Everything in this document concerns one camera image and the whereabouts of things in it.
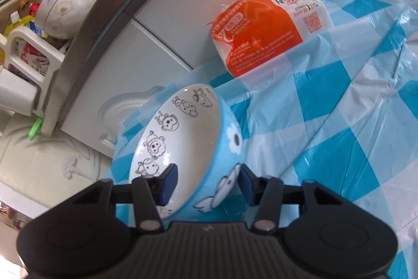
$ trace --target dish rack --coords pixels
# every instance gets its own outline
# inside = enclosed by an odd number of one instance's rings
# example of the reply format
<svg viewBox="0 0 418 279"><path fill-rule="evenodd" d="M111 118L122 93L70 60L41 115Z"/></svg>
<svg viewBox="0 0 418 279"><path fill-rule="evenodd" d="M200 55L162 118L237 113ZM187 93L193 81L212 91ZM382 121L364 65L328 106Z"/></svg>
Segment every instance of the dish rack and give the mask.
<svg viewBox="0 0 418 279"><path fill-rule="evenodd" d="M9 16L17 11L20 1L0 1L0 32L5 31ZM19 40L29 43L49 59L45 75L41 75L19 57ZM43 118L48 90L64 61L70 43L67 41L58 50L26 26L15 28L7 38L0 34L0 48L5 52L5 64L0 65L0 107L26 116L35 114Z"/></svg>

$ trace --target blue bowl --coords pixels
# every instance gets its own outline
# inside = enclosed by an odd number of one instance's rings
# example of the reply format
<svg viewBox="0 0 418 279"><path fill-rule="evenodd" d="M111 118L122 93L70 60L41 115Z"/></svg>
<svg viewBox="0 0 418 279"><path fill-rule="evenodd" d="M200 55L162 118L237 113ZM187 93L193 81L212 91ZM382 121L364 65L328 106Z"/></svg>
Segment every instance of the blue bowl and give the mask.
<svg viewBox="0 0 418 279"><path fill-rule="evenodd" d="M144 129L129 181L159 176L175 163L177 187L168 205L158 207L163 221L222 221L218 206L235 185L243 156L233 112L214 89L195 84L174 94Z"/></svg>

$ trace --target yellow object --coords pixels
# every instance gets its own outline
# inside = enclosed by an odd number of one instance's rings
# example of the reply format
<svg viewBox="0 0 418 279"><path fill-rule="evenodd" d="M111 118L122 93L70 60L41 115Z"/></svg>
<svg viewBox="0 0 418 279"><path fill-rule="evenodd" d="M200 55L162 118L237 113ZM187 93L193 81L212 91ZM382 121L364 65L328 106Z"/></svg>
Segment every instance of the yellow object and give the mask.
<svg viewBox="0 0 418 279"><path fill-rule="evenodd" d="M4 30L4 36L6 38L8 37L8 35L10 35L13 29L20 27L22 25L28 25L31 21L35 20L35 18L30 15L20 18L19 13L17 11L13 12L10 15L10 19L12 20L12 24L9 24ZM4 65L4 60L5 60L4 50L0 49L0 65Z"/></svg>
<svg viewBox="0 0 418 279"><path fill-rule="evenodd" d="M12 24L9 24L6 29L4 30L4 36L7 38L8 35L12 32L13 29L16 29L17 27L20 27L22 25L28 25L31 21L34 21L34 17L31 15L24 16L22 18L17 19L17 17L12 19Z"/></svg>
<svg viewBox="0 0 418 279"><path fill-rule="evenodd" d="M45 31L43 31L43 30L39 29L39 28L36 26L36 24L35 24L35 20L30 21L30 23L29 23L28 27L29 27L29 29L31 29L34 33L36 33L39 37L42 37L43 39L47 39L47 38L49 38L49 35L48 35Z"/></svg>

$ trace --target green clip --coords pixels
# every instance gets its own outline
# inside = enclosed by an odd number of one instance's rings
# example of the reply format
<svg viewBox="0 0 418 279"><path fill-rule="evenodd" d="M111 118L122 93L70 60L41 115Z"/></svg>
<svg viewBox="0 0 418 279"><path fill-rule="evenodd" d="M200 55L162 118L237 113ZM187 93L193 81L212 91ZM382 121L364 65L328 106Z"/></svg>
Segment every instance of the green clip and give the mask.
<svg viewBox="0 0 418 279"><path fill-rule="evenodd" d="M38 133L40 127L42 126L42 122L43 122L43 120L40 117L38 117L36 119L35 123L33 124L33 126L31 127L31 129L29 130L29 133L28 133L29 141L32 141L35 138L35 136Z"/></svg>

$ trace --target ribbed black surface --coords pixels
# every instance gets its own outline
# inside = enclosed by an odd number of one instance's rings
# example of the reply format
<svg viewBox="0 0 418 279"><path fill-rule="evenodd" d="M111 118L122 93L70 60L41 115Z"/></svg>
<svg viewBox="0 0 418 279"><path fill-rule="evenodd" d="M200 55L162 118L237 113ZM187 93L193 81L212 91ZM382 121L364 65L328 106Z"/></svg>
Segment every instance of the ribbed black surface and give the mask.
<svg viewBox="0 0 418 279"><path fill-rule="evenodd" d="M244 223L173 223L160 235L142 237L119 265L95 279L318 278L294 265L270 236Z"/></svg>

